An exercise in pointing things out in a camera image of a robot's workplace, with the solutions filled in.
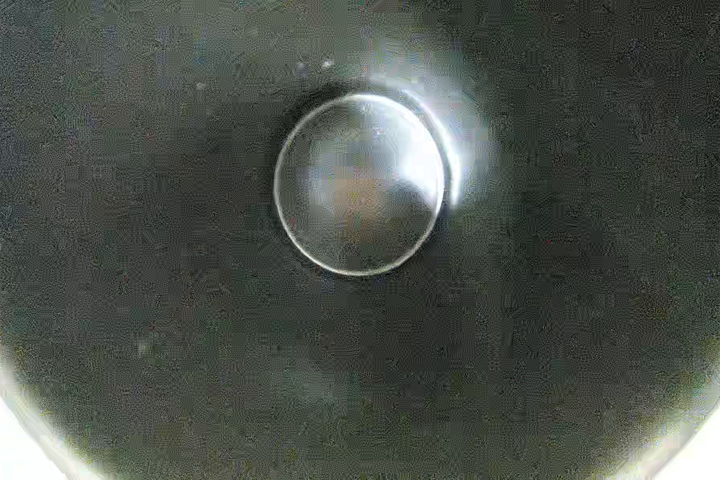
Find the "circular dark plate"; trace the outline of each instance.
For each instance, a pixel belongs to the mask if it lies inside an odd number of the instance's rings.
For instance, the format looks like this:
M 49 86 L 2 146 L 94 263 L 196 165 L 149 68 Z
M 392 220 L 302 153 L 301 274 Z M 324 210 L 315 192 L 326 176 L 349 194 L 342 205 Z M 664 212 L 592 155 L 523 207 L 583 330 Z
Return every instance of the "circular dark plate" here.
M 713 3 L 0 3 L 17 395 L 107 478 L 650 475 L 720 397 Z M 384 79 L 458 162 L 349 278 L 272 178 Z

